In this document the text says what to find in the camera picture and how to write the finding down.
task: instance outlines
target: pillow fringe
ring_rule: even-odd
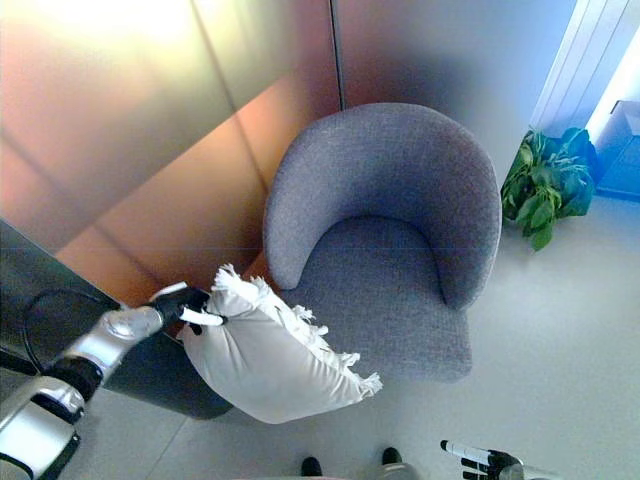
[[[233,292],[250,303],[253,309],[272,307],[267,301],[274,297],[277,298],[278,303],[283,307],[281,309],[276,306],[283,327],[291,336],[306,346],[314,357],[330,368],[337,370],[342,375],[357,382],[363,398],[374,395],[382,388],[383,385],[378,373],[374,373],[368,378],[363,379],[360,375],[349,369],[349,367],[354,366],[356,362],[360,360],[359,353],[336,354],[326,340],[322,338],[327,334],[329,329],[324,325],[318,327],[311,323],[311,321],[316,318],[313,315],[313,311],[302,305],[289,308],[289,306],[273,293],[264,278],[251,277],[250,282],[245,282],[240,275],[236,273],[233,265],[225,264],[218,269],[215,284],[211,287],[211,290],[227,290]]]

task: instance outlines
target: robotic arm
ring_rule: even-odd
[[[467,447],[447,440],[440,442],[440,447],[460,457],[463,467],[477,472],[462,472],[462,478],[468,480],[562,480],[555,473],[523,465],[520,459],[505,452]]]
[[[179,319],[221,324],[204,310],[209,294],[186,284],[140,308],[106,312],[53,365],[0,408],[0,479],[55,479],[77,449],[74,424],[95,391],[140,341]]]

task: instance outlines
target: person's foot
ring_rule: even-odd
[[[320,468],[318,459],[315,457],[305,458],[300,467],[300,475],[303,477],[321,477],[322,468]]]
[[[402,463],[402,457],[400,456],[400,452],[393,447],[387,448],[382,453],[382,464],[388,465],[390,463]]]

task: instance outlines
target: gray armchair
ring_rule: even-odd
[[[314,311],[355,369],[452,382],[471,369],[466,309],[500,236],[492,163],[429,108],[364,105],[292,143],[267,202],[264,245],[281,296]]]

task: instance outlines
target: wall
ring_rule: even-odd
[[[584,128],[639,26],[640,0],[578,0],[531,123]]]
[[[282,153],[338,109],[328,2],[3,6],[3,217],[130,303],[246,267]]]
[[[413,102],[459,121],[506,177],[574,0],[339,0],[348,105]]]
[[[640,102],[640,63],[638,58],[640,58],[640,28],[636,31],[624,57],[622,57],[611,81],[602,94],[602,98],[587,122],[586,128],[589,130],[594,144],[597,143],[598,137],[607,125],[618,100]]]

